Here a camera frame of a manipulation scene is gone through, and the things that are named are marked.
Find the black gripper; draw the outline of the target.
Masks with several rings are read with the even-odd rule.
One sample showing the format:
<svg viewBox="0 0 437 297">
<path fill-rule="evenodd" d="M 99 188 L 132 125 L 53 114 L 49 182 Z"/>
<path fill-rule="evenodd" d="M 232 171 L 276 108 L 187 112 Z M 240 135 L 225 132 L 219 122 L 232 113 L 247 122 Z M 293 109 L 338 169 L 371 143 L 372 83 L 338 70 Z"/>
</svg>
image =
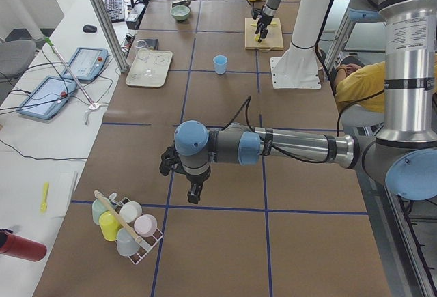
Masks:
<svg viewBox="0 0 437 297">
<path fill-rule="evenodd" d="M 262 13 L 258 18 L 255 35 L 260 35 L 262 40 L 265 39 L 268 34 L 268 25 L 272 22 L 273 18 L 274 16 Z"/>
<path fill-rule="evenodd" d="M 210 177 L 210 173 L 210 165 L 197 169 L 185 169 L 185 176 L 191 183 L 191 186 L 202 186 L 203 183 Z"/>
</svg>

